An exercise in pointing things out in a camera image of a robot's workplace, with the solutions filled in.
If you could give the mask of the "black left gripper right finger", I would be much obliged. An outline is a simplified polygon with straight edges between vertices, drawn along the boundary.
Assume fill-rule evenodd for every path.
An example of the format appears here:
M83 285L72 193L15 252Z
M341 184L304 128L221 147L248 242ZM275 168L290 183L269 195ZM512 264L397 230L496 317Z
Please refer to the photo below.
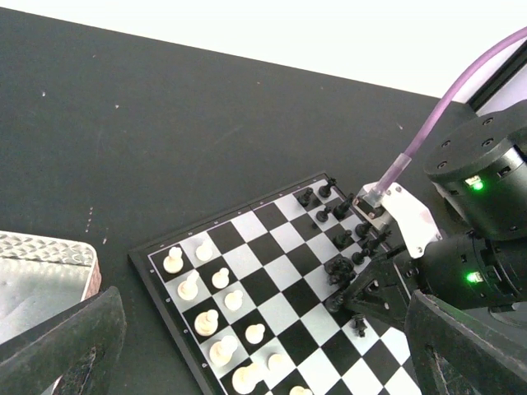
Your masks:
M526 348L416 291L404 333L423 394L525 394Z

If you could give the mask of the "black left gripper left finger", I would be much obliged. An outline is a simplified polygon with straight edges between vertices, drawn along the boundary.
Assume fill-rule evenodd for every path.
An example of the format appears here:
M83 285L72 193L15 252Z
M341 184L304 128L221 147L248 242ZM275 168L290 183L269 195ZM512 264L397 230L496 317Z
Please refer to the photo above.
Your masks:
M119 290L74 305L1 345L1 393L106 394L124 346Z

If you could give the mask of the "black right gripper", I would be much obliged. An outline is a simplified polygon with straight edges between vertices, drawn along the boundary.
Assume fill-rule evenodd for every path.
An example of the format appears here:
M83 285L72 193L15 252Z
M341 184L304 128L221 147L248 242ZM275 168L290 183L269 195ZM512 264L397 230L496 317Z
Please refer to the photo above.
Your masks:
M526 238L496 241L462 234L432 242L424 255L374 257L343 293L343 307L404 329L415 290L457 309L526 301Z

